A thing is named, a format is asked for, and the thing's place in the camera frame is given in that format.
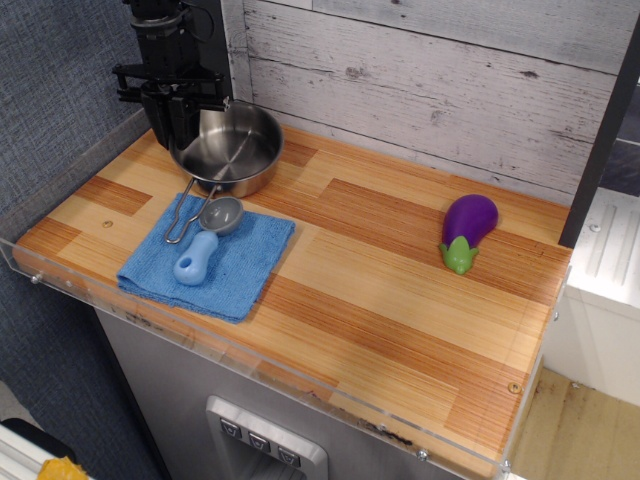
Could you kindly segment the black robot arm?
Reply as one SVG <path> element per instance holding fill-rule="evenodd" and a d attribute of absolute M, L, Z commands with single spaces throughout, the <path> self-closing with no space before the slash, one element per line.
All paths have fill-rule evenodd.
<path fill-rule="evenodd" d="M 198 137 L 203 111 L 233 99 L 219 1 L 128 1 L 141 61 L 113 68 L 118 96 L 139 103 L 158 142 L 184 150 Z"/>

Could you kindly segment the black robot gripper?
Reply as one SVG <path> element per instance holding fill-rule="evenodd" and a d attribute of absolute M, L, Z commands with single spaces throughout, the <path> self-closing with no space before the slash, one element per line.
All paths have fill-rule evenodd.
<path fill-rule="evenodd" d="M 127 103 L 142 105 L 158 143 L 169 148 L 173 129 L 178 149 L 186 149 L 199 135 L 200 109 L 225 111 L 230 96 L 225 74 L 201 64 L 200 46 L 214 39 L 215 22 L 210 19 L 133 19 L 141 62 L 118 64 L 117 95 Z M 170 98 L 169 110 L 164 96 Z"/>

